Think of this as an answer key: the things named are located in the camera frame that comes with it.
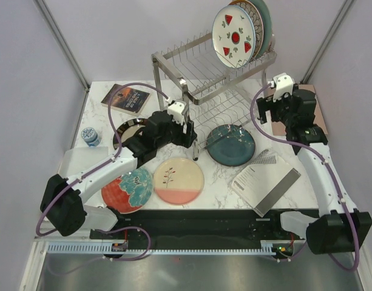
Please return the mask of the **black rim beige plate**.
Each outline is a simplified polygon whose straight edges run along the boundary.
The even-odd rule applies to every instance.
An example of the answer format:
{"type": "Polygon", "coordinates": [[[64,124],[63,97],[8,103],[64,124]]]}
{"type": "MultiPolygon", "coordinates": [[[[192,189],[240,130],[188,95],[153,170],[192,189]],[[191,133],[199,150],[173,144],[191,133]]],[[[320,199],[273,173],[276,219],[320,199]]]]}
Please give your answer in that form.
{"type": "Polygon", "coordinates": [[[117,128],[117,134],[113,135],[113,149],[116,150],[119,148],[119,142],[117,140],[117,136],[120,137],[121,143],[123,144],[128,138],[133,136],[139,129],[146,126],[148,119],[147,118],[135,118],[130,119],[124,123],[122,123],[117,128]]]}

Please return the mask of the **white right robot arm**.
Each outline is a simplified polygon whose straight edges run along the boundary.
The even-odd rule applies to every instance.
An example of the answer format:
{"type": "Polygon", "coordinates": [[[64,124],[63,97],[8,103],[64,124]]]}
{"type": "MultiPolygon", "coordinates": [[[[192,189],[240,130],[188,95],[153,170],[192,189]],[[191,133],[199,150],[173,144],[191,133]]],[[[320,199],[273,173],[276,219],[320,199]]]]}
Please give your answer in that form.
{"type": "Polygon", "coordinates": [[[307,241],[316,255],[358,255],[372,219],[368,212],[358,210],[336,173],[326,134],[315,123],[316,105],[314,92],[296,85],[277,100],[272,96],[255,96],[252,100],[251,109],[257,109],[260,117],[255,126],[267,122],[267,112],[271,121],[284,124],[286,138],[282,142],[291,145],[304,166],[319,209],[318,218],[299,211],[283,212],[269,223],[269,231],[278,239],[295,233],[307,241]]]}

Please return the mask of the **red plate blue flower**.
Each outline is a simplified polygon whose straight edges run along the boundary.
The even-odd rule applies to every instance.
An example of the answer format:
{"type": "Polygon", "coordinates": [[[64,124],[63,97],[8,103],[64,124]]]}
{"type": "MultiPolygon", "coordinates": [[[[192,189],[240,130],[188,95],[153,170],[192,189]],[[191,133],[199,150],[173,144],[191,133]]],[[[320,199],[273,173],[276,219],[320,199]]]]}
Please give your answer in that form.
{"type": "Polygon", "coordinates": [[[129,214],[141,209],[153,192],[153,178],[145,168],[121,175],[101,189],[106,206],[120,214],[129,214]]]}

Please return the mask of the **dark blue blossom plate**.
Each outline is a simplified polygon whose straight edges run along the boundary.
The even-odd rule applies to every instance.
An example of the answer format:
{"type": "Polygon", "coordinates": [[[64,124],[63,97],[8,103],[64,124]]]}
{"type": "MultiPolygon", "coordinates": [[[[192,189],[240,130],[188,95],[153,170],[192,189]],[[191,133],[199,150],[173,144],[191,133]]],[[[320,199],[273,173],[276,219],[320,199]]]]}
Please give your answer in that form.
{"type": "Polygon", "coordinates": [[[242,126],[224,124],[209,133],[205,149],[215,162],[237,167],[252,159],[255,154],[255,141],[242,126]]]}

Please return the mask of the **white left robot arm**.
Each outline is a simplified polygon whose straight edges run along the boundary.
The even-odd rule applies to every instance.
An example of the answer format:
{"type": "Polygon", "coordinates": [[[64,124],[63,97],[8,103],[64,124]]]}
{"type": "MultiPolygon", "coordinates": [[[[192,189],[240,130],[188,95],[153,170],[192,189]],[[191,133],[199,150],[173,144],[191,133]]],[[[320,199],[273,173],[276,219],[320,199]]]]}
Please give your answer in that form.
{"type": "Polygon", "coordinates": [[[86,201],[116,178],[154,159],[160,148],[168,144],[190,148],[196,138],[193,121],[179,124],[167,111],[154,112],[144,127],[104,161],[68,178],[52,176],[41,202],[41,218],[47,218],[62,236],[86,228],[119,238],[125,225],[116,213],[110,208],[88,206],[86,201]]]}

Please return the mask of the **cream and pink plate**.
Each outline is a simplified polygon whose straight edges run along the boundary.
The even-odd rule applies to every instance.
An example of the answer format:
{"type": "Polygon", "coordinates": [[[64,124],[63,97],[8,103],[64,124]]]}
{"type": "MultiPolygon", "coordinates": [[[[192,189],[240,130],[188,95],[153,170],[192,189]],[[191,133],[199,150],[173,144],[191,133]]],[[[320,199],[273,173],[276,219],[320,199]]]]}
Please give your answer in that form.
{"type": "Polygon", "coordinates": [[[205,177],[201,168],[190,159],[171,158],[161,163],[154,173],[154,192],[164,202],[184,205],[203,191],[205,177]]]}

